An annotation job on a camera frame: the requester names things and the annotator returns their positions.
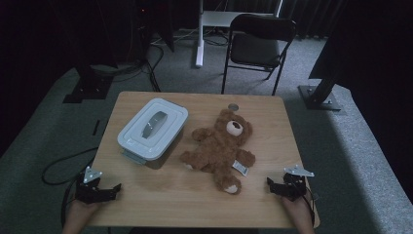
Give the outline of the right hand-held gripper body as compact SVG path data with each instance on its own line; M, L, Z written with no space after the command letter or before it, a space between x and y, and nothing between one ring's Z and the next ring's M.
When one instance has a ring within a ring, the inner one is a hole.
M294 167L284 168L283 192L282 196L295 201L299 197L305 196L307 193L307 177L314 177L313 172L307 171L299 165Z

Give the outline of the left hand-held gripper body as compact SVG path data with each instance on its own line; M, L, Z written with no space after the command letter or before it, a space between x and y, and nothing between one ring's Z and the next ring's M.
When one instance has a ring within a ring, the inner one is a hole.
M86 204L109 201L109 191L98 188L101 176L102 172L87 166L77 179L75 198Z

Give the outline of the transparent brown storage box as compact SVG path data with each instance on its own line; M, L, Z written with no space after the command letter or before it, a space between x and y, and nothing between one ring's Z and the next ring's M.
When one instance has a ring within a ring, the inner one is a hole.
M161 127L124 128L118 134L118 143L123 155L139 165L158 170L180 142L184 127L178 129Z

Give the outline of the brown teddy bear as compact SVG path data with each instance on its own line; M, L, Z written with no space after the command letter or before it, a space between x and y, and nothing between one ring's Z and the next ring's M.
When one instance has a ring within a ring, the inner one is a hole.
M251 137L252 125L233 110L222 109L212 127L198 128L192 139L199 145L180 155L190 170L213 174L217 188L229 194L241 192L242 183L232 174L233 167L246 171L255 163L255 155L242 149Z

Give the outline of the white storage box lid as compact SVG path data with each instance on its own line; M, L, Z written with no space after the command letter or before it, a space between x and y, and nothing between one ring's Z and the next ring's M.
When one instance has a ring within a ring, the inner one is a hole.
M184 127L189 116L188 110L163 98L153 98L127 123L125 128L159 129L161 127L178 129Z

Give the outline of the person's left hand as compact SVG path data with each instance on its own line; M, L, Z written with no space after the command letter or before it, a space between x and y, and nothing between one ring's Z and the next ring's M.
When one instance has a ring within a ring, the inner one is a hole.
M86 226L93 214L98 210L100 204L86 204L79 200L71 203L63 226L64 233L79 233Z

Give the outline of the person's right hand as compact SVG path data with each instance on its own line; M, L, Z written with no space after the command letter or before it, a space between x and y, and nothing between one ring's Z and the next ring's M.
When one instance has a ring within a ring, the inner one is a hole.
M281 200L284 208L286 209L297 229L313 229L310 208L303 198L298 198L295 201L290 201L285 197L281 197Z

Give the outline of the black metal stand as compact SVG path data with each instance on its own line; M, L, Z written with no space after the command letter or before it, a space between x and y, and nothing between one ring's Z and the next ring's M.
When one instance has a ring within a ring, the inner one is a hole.
M334 58L332 49L324 48L313 66L309 79L319 79L317 85L302 85L298 87L302 99L308 109L340 111L332 89L339 79L342 65Z
M71 94L65 96L64 103L81 103L84 99L106 99L113 76L98 75L89 65L75 67L79 80Z

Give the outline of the black folding chair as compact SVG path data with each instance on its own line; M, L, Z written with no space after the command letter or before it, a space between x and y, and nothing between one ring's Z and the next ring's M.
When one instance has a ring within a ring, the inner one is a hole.
M296 22L254 14L240 14L230 23L221 93L225 93L229 68L267 72L269 80L278 71L275 94L286 54L296 36Z

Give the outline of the dark curtain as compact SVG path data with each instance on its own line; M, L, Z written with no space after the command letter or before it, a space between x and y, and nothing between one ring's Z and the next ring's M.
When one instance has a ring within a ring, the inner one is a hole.
M280 16L296 22L296 34L304 38L327 38L347 0L282 0Z

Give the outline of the white desk frame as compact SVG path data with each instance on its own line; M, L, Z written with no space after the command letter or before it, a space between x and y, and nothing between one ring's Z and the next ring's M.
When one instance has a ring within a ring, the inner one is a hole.
M206 11L204 0L199 0L198 45L195 64L202 67L204 64L204 27L229 27L232 20L242 12Z

